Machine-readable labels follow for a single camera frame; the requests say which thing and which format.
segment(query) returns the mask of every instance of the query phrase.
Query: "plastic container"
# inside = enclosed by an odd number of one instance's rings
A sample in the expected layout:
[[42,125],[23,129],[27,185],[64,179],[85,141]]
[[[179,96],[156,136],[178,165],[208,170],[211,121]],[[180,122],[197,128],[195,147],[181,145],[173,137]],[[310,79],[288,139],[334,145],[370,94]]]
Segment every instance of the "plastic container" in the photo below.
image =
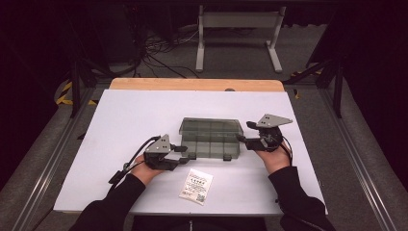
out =
[[231,161],[240,155],[236,135],[242,135],[243,131],[237,119],[185,117],[179,134],[182,135],[181,145],[188,148],[182,152],[183,157]]

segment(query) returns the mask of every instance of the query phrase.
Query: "paper label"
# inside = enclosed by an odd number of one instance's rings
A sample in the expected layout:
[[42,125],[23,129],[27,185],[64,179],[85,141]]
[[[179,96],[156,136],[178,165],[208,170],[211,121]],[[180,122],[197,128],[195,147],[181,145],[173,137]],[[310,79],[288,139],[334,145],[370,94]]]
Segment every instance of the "paper label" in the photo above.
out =
[[199,170],[190,169],[183,190],[180,192],[179,196],[200,205],[204,205],[212,181],[212,175]]

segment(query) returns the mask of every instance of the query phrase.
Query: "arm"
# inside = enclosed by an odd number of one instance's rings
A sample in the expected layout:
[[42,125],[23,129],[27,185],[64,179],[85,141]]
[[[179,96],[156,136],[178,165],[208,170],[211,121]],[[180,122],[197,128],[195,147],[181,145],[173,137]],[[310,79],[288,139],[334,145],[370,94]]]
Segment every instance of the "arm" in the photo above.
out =
[[278,193],[284,213],[281,226],[285,230],[335,230],[325,215],[324,204],[303,191],[297,167],[291,167],[282,147],[273,152],[256,151],[264,161],[268,177]]
[[[140,161],[143,161],[142,155],[136,159],[136,162]],[[146,185],[162,172],[146,164],[136,166],[103,200],[91,202],[69,230],[123,230],[124,220],[133,204]]]

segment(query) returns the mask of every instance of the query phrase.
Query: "black sleeve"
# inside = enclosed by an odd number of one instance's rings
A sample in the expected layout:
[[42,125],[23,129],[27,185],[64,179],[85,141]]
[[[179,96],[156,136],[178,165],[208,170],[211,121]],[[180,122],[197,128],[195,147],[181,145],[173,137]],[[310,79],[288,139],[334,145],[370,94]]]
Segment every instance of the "black sleeve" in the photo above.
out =
[[278,193],[285,230],[335,230],[327,219],[324,204],[310,197],[300,186],[297,167],[284,167],[269,176]]
[[123,230],[129,210],[145,188],[140,179],[127,174],[105,199],[91,202],[69,230]]

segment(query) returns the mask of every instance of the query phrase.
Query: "human hand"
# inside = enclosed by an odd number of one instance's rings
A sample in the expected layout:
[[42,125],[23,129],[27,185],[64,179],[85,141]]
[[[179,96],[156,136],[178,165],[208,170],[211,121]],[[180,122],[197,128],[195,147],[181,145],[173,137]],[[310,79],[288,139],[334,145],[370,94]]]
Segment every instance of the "human hand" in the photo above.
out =
[[[143,155],[140,155],[139,157],[137,157],[135,162],[144,162]],[[150,181],[155,176],[159,175],[162,172],[164,172],[164,170],[152,169],[145,163],[141,163],[137,165],[130,171],[130,173],[138,177],[145,186],[147,186],[147,184],[149,184]]]
[[[282,145],[284,145],[287,150],[290,150],[284,141],[282,142]],[[291,164],[289,157],[286,154],[286,151],[281,146],[279,146],[276,150],[272,152],[267,151],[255,151],[255,152],[264,161],[265,167],[267,168],[269,174],[272,174],[273,172],[279,170],[280,168],[288,167]]]

